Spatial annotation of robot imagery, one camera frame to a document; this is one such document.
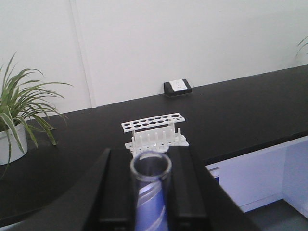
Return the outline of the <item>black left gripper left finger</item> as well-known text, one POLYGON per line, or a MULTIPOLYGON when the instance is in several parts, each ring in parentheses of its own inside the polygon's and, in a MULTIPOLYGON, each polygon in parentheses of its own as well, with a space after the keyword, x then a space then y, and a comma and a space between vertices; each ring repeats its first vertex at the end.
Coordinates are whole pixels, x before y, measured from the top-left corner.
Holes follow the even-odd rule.
POLYGON ((134 229, 134 189, 130 171, 132 154, 113 149, 84 231, 132 231, 134 229))

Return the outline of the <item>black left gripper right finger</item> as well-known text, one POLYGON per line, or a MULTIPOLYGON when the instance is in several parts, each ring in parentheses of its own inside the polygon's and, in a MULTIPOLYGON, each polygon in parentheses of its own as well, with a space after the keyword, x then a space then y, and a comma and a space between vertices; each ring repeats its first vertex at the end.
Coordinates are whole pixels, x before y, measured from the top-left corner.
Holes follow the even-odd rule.
POLYGON ((208 211, 209 197, 202 194, 189 148, 173 146, 167 151, 172 162, 168 193, 168 222, 171 231, 233 231, 229 217, 208 211))

